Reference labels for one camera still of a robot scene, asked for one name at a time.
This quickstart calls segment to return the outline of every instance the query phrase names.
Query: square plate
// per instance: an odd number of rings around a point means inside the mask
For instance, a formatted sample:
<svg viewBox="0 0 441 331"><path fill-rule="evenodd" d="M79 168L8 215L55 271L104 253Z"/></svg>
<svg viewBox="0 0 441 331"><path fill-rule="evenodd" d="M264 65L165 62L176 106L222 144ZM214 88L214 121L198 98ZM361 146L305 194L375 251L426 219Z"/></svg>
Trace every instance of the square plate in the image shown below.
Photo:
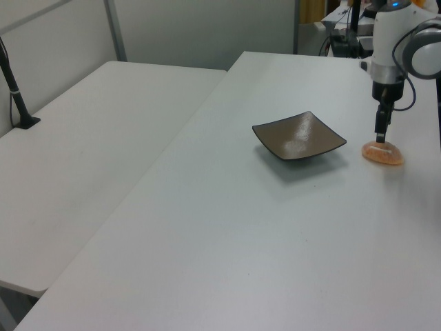
<svg viewBox="0 0 441 331"><path fill-rule="evenodd" d="M253 126L253 131L271 153L284 161L314 157L346 144L312 112Z"/></svg>

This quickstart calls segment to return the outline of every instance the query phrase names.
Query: metal pole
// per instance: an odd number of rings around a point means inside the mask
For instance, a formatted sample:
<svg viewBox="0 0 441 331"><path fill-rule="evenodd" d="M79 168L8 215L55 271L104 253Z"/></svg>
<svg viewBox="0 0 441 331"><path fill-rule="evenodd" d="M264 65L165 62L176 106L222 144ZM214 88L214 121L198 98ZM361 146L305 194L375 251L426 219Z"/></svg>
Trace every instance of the metal pole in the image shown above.
<svg viewBox="0 0 441 331"><path fill-rule="evenodd" d="M292 54L298 54L298 28L300 25L300 0L294 0L294 44Z"/></svg>
<svg viewBox="0 0 441 331"><path fill-rule="evenodd" d="M104 6L107 20L109 21L110 34L112 35L116 58L118 61L127 62L123 35L121 33L121 27L119 26L118 15L116 14L115 2L114 0L104 0Z"/></svg>

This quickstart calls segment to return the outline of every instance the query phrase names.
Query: white table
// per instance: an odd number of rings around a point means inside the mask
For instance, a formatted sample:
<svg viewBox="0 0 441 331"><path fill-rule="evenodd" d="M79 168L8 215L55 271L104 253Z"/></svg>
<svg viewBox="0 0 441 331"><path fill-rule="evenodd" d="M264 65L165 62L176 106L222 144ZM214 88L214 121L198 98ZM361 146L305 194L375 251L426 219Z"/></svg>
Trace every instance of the white table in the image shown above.
<svg viewBox="0 0 441 331"><path fill-rule="evenodd" d="M439 330L438 112L415 84L390 168L360 154L358 61L245 53L17 330ZM306 110L347 145L284 163L252 132Z"/></svg>
<svg viewBox="0 0 441 331"><path fill-rule="evenodd" d="M109 62L0 139L0 285L41 296L225 72Z"/></svg>

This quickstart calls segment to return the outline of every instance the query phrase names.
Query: black stand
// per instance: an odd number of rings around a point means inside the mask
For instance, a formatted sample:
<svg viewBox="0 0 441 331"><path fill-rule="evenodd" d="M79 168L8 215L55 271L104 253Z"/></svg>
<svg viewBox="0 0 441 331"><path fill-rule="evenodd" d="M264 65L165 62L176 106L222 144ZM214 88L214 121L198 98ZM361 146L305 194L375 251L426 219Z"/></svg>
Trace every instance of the black stand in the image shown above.
<svg viewBox="0 0 441 331"><path fill-rule="evenodd" d="M351 17L351 31L356 34L358 32L358 20L360 19L361 0L353 0L352 17Z"/></svg>
<svg viewBox="0 0 441 331"><path fill-rule="evenodd" d="M1 47L0 67L1 71L3 71L3 75L5 76L6 83L8 83L10 93L12 94L14 102L17 105L17 109L20 113L20 123L17 124L16 127L27 130L34 126L36 123L40 122L40 119L30 116L28 110L26 109L25 101L23 101L23 98L21 97L19 87L17 86L17 82L15 81L14 75L12 74L12 70L9 65L9 59L6 56L5 51Z"/></svg>

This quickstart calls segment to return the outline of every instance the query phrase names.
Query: black cable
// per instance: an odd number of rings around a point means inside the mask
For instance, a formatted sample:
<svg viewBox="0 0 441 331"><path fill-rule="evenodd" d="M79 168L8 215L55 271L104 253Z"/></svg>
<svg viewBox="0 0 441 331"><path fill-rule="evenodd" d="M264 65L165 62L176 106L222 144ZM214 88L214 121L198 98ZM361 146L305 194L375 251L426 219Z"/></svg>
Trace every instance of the black cable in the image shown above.
<svg viewBox="0 0 441 331"><path fill-rule="evenodd" d="M1 48L3 49L3 51L4 51L4 53L5 53L5 55L6 55L6 59L8 60L8 63L9 63L9 55L8 55L8 51L6 50L6 46L5 46L5 44L3 43L3 39L0 37L0 46L1 46Z"/></svg>
<svg viewBox="0 0 441 331"><path fill-rule="evenodd" d="M415 105L416 102L416 90L415 90L415 86L412 83L412 80L409 78L409 75L406 73L406 71L404 70L404 68L398 63L397 58L395 56L395 52L397 50L397 47L402 43L403 40L405 40L410 34L414 33L416 30L418 29L418 26L412 30L410 30L408 33L406 33L393 47L392 49L392 60L395 63L395 65L397 66L397 68L399 69L399 71L402 73L403 77L409 82L409 85L411 86L412 89L412 93L413 93L413 100L411 102L411 105L406 107L406 108L392 108L390 109L390 107L388 105L386 105L386 103L384 102L384 99L381 98L380 102L381 105L383 107L386 107L390 110L395 110L397 112L404 112L405 110L409 110L413 107L413 105Z"/></svg>
<svg viewBox="0 0 441 331"><path fill-rule="evenodd" d="M6 46L3 43L3 39L1 37L0 37L0 46L1 46L1 49L3 50L3 52L5 53L6 60L9 63L9 54L8 54L8 51L6 50ZM11 92L9 92L9 120L11 122L12 128L15 128L14 121L12 120L12 93Z"/></svg>
<svg viewBox="0 0 441 331"><path fill-rule="evenodd" d="M348 12L350 12L350 11L351 11L351 9L346 9L341 12L341 14L344 14L344 15L341 16L341 18L336 22L336 24L334 25L334 29L336 28L336 25L338 24L338 22L340 22L346 16L346 14L348 14Z"/></svg>
<svg viewBox="0 0 441 331"><path fill-rule="evenodd" d="M320 47L320 51L318 52L318 56L320 57L322 55L322 49L323 46L326 44L326 42L328 41L328 39L330 39L331 36L326 37L325 41L323 41L322 47Z"/></svg>
<svg viewBox="0 0 441 331"><path fill-rule="evenodd" d="M11 121L12 128L15 128L14 121L12 120L12 93L9 93L9 120Z"/></svg>
<svg viewBox="0 0 441 331"><path fill-rule="evenodd" d="M349 31L349 18L351 16L352 6L348 9L347 20L346 20L346 33Z"/></svg>

